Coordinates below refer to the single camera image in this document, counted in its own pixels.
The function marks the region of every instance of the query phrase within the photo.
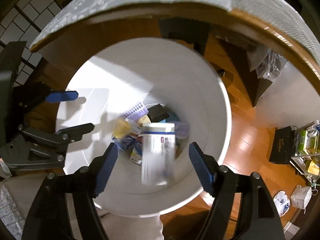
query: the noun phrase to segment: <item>wooden floor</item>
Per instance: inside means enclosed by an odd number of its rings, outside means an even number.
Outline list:
[[[305,185],[304,180],[295,175],[289,165],[276,165],[268,162],[275,129],[265,129],[256,125],[255,109],[252,108],[248,94],[236,68],[227,55],[221,42],[210,36],[204,57],[215,68],[224,68],[226,76],[223,82],[227,88],[232,110],[232,134],[230,146],[224,164],[232,171],[249,175],[254,171],[261,174],[270,193],[274,196],[284,190],[290,197],[296,185]],[[45,60],[40,62],[39,69],[34,72],[28,83],[43,81],[53,89],[65,89],[77,69],[54,67]],[[42,130],[54,132],[58,104],[43,103],[27,116],[29,124]],[[232,237],[235,228],[240,196],[234,201],[230,224],[226,239]],[[184,207],[162,215],[163,234],[166,239],[180,239],[198,221],[203,219],[212,205],[212,199],[203,192]],[[283,226],[293,217],[296,208],[290,207],[281,218]]]

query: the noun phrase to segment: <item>metal bolt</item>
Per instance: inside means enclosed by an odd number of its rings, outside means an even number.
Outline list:
[[[252,173],[252,177],[254,177],[255,179],[259,179],[260,178],[260,174],[257,172],[253,172]]]
[[[89,170],[88,166],[83,166],[83,167],[80,168],[79,172],[80,173],[86,173],[88,170]]]
[[[58,160],[59,162],[63,162],[64,157],[63,157],[62,155],[58,155],[57,160]]]
[[[47,175],[47,178],[48,178],[48,179],[53,179],[54,176],[56,176],[56,174],[54,174],[53,172],[50,172],[50,173]]]
[[[222,172],[228,172],[229,169],[228,169],[227,166],[221,165],[221,166],[219,167],[219,170],[222,171]]]

